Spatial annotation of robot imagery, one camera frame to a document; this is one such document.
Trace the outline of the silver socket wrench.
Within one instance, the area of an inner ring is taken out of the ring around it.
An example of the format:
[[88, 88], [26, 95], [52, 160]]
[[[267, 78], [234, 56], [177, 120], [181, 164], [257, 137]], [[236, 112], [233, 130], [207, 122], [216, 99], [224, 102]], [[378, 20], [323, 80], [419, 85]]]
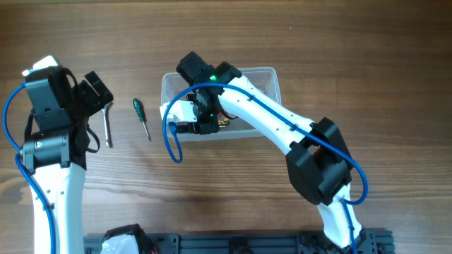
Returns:
[[103, 119], [104, 119], [104, 126], [105, 126], [105, 139], [106, 139], [106, 146], [108, 148], [112, 147], [112, 141], [111, 141], [111, 132], [109, 127], [109, 119], [108, 119], [108, 111], [109, 107], [111, 106], [112, 102], [106, 103], [102, 109]]

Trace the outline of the orange black needle-nose pliers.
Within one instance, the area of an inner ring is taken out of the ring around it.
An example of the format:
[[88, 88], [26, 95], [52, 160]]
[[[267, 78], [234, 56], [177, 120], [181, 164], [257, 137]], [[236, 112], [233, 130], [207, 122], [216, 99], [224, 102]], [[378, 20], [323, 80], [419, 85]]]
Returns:
[[228, 118], [225, 118], [223, 120], [218, 121], [219, 127], [224, 128], [230, 124], [230, 120]]

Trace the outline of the green handled screwdriver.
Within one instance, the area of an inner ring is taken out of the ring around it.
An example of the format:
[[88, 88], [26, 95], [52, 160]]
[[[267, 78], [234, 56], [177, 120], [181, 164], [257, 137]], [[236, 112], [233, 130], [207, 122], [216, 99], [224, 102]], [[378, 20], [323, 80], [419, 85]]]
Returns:
[[147, 123], [146, 123], [147, 120], [145, 117], [145, 112], [144, 112], [141, 101], [137, 98], [133, 98], [133, 107], [137, 113], [139, 121], [143, 124], [143, 128], [144, 128], [144, 131], [145, 131], [145, 134], [146, 134], [148, 140], [151, 141], [151, 136], [150, 136], [150, 133], [149, 133], [149, 130], [147, 127]]

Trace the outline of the clear plastic container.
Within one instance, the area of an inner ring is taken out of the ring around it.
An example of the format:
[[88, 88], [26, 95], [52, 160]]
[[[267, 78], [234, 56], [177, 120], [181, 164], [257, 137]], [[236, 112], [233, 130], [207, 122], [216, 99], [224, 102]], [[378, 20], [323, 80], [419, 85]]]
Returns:
[[[255, 67], [240, 68], [244, 76], [263, 94], [278, 104], [281, 104], [280, 86], [278, 76], [274, 68]], [[162, 78], [161, 105], [167, 103], [184, 89], [188, 88], [188, 83], [177, 73], [166, 73]], [[223, 115], [218, 116], [219, 120], [225, 119]], [[178, 133], [179, 142], [198, 142], [209, 140], [229, 140], [240, 138], [262, 137], [263, 134], [245, 122], [243, 119], [231, 120], [230, 124], [220, 128], [217, 133], [199, 135], [193, 133]]]

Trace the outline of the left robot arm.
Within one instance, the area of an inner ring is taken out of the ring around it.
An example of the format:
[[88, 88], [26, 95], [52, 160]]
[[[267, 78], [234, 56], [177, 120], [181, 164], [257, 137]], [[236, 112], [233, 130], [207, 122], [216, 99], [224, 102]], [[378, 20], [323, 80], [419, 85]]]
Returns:
[[88, 120], [114, 99], [96, 72], [77, 81], [68, 68], [49, 66], [26, 75], [32, 103], [21, 169], [32, 180], [36, 253], [83, 253], [82, 195], [89, 144]]

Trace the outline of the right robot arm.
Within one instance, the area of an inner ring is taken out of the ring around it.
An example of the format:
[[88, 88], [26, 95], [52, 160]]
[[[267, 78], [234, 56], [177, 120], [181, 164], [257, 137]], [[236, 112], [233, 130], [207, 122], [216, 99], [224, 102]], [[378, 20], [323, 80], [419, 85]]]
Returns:
[[284, 154], [290, 183], [317, 206], [326, 238], [337, 248], [358, 251], [362, 230], [353, 207], [364, 202], [367, 178], [350, 152], [338, 126], [297, 115], [270, 99], [233, 65], [213, 67], [190, 52], [176, 67], [189, 84], [163, 115], [173, 135], [207, 135], [220, 130], [218, 116], [239, 118], [253, 126]]

